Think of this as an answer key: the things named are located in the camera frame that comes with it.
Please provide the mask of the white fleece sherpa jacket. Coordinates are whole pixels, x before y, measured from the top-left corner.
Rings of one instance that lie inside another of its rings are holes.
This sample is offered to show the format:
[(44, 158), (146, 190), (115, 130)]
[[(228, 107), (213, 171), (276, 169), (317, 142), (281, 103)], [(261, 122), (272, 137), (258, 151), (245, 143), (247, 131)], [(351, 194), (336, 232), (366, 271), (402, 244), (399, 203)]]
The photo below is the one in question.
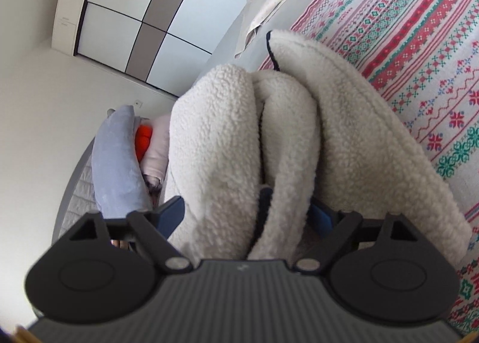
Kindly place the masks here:
[(422, 147), (369, 82), (323, 44), (274, 30), (274, 68), (227, 64), (171, 112), (162, 196), (184, 219), (170, 243), (203, 259), (299, 252), (311, 199), (381, 219), (401, 213), (452, 264), (472, 230)]

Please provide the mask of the grey blue pillow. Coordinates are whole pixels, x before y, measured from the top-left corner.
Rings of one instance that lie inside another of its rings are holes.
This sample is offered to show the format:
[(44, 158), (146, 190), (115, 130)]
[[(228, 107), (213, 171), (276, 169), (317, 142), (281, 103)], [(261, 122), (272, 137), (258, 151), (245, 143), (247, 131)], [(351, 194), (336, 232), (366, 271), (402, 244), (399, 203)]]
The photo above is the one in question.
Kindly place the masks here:
[(91, 166), (97, 207), (107, 219), (152, 208), (135, 151), (140, 118), (131, 105), (117, 108), (100, 126), (93, 143)]

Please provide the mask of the pale pink pillow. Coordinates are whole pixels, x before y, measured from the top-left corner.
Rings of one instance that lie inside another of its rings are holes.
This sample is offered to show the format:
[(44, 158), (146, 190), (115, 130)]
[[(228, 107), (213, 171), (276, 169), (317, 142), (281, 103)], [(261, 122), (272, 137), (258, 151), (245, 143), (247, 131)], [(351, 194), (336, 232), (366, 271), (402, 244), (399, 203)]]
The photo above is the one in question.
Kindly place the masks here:
[(151, 122), (153, 134), (140, 163), (145, 182), (151, 191), (159, 191), (165, 180), (169, 162), (171, 115), (164, 114)]

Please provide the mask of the grey quilted headboard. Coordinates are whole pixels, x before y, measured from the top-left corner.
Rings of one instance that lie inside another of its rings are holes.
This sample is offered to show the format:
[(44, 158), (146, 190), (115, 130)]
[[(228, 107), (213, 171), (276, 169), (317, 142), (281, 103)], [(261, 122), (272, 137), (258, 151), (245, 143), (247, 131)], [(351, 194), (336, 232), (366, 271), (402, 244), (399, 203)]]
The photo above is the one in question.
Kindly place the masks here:
[(58, 241), (83, 214), (97, 208), (91, 167), (93, 143), (94, 140), (86, 147), (66, 185), (55, 219), (51, 244)]

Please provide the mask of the orange plush toy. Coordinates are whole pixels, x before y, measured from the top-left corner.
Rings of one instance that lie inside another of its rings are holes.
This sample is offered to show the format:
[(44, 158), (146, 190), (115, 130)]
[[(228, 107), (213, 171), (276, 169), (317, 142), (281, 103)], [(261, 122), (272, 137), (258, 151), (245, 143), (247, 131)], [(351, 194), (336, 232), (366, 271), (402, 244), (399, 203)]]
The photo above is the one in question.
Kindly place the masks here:
[(150, 125), (139, 125), (135, 135), (135, 152), (137, 161), (141, 162), (150, 145), (153, 128)]

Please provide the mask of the white grey sliding wardrobe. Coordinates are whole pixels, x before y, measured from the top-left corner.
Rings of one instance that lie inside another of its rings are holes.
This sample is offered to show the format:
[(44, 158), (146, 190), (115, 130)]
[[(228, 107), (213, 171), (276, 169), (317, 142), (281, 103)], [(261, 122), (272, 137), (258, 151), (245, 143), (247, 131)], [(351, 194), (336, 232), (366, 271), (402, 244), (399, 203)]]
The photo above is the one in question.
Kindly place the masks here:
[(58, 0), (51, 45), (180, 97), (246, 1)]

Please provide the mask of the grey bed sheet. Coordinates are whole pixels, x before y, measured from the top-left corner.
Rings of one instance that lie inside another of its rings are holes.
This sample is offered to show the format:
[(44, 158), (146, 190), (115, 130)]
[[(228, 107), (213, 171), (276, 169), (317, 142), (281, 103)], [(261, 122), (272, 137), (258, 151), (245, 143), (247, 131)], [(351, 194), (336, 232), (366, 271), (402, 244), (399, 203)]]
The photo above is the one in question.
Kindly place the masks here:
[(198, 86), (190, 89), (174, 106), (171, 121), (170, 164), (177, 165), (179, 142), (199, 136), (206, 147), (196, 164), (205, 169), (219, 163), (224, 147), (210, 143), (208, 134), (219, 131), (227, 140), (227, 154), (247, 167), (258, 166), (261, 149), (262, 105), (254, 106), (252, 74), (266, 57), (266, 35), (271, 33), (280, 65), (293, 75), (297, 89), (308, 89), (319, 106), (323, 138), (317, 160), (314, 195), (324, 204), (345, 211), (358, 209), (362, 161), (359, 130), (365, 112), (360, 105), (378, 96), (347, 61), (317, 41), (308, 41), (287, 26), (311, 0), (248, 0), (214, 51)]

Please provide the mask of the patterned red green bedspread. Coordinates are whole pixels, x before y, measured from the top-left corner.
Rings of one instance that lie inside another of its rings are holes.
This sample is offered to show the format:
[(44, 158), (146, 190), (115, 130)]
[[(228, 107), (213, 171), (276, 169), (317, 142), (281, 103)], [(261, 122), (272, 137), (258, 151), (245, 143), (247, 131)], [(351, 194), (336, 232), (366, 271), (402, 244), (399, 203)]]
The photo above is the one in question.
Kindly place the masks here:
[(478, 0), (286, 0), (267, 27), (348, 60), (478, 227)]

